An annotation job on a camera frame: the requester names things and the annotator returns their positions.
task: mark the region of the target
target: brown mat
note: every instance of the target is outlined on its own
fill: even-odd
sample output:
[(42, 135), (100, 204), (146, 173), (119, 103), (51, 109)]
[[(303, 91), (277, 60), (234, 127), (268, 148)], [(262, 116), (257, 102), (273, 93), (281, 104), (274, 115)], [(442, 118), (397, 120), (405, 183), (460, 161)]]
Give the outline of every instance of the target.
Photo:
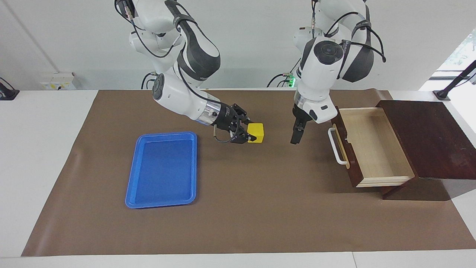
[[(293, 92), (212, 93), (264, 122), (264, 143), (220, 144), (211, 127), (162, 108), (150, 92), (100, 91), (22, 256), (476, 248), (451, 201), (387, 201), (352, 188), (334, 159), (330, 123), (309, 123), (301, 144), (290, 144)], [(341, 108), (389, 98), (331, 95)], [(197, 199), (127, 208), (136, 139), (176, 131), (198, 135)]]

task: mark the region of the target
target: cable connector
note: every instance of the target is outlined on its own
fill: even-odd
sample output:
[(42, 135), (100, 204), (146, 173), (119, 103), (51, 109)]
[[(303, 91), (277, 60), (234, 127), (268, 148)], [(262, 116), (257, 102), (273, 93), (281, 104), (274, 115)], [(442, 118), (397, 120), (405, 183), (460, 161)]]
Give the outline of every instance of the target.
[(128, 6), (124, 6), (124, 10), (126, 11), (126, 15), (127, 15), (127, 18), (130, 20), (130, 23), (132, 23), (132, 25), (134, 25), (134, 22), (133, 22), (133, 17), (132, 17), (132, 12), (130, 11), (130, 8)]
[(312, 16), (312, 20), (311, 20), (311, 31), (312, 31), (312, 36), (314, 36), (314, 32), (315, 32), (315, 27), (316, 27), (316, 17)]
[(284, 75), (286, 76), (286, 80), (284, 81), (284, 83), (288, 83), (288, 87), (294, 87), (296, 83), (296, 78), (294, 77), (294, 75), (290, 72), (285, 73)]

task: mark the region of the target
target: yellow cube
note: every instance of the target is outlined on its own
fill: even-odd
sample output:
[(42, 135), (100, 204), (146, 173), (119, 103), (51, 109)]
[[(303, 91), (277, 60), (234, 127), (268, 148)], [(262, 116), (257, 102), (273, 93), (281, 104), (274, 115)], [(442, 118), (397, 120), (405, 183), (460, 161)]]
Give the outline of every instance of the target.
[(255, 141), (248, 141), (249, 143), (260, 144), (263, 142), (265, 136), (265, 130), (263, 123), (249, 123), (248, 124), (248, 133), (255, 136)]

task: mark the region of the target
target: white wall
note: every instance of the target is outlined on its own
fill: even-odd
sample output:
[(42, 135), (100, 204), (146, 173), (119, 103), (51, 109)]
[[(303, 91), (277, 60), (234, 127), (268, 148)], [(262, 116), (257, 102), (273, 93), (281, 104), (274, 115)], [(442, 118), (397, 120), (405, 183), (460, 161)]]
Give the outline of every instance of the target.
[[(115, 13), (112, 2), (0, 0), (0, 49), (9, 58), (0, 56), (0, 75), (20, 88), (40, 89), (34, 77), (56, 68), (74, 72), (83, 89), (138, 88), (151, 65), (129, 47), (131, 26)], [(310, 0), (180, 2), (220, 49), (222, 67), (203, 84), (210, 88), (264, 87), (275, 74), (288, 72), (299, 58), (293, 33), (307, 26), (311, 15)], [(335, 88), (417, 90), (476, 27), (474, 3), (367, 1), (388, 61), (383, 64), (376, 57), (366, 79), (339, 81)], [(35, 43), (40, 49), (31, 48)], [(11, 71), (12, 63), (17, 71)], [(23, 81), (22, 72), (31, 78)]]

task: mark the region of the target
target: black stand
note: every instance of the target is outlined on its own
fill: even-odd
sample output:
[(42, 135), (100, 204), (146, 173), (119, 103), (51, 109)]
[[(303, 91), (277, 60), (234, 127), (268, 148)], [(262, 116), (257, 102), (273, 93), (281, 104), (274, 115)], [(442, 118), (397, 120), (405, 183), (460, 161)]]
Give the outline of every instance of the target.
[(443, 90), (435, 90), (433, 91), (433, 94), (435, 94), (436, 98), (441, 100), (441, 101), (449, 101), (450, 99), (448, 98), (448, 93), (450, 90), (452, 90), (456, 85), (461, 82), (470, 72), (472, 72), (474, 69), (476, 69), (476, 61), (473, 61), (472, 64), (468, 66), (464, 71), (462, 71), (459, 76), (457, 76), (445, 89)]

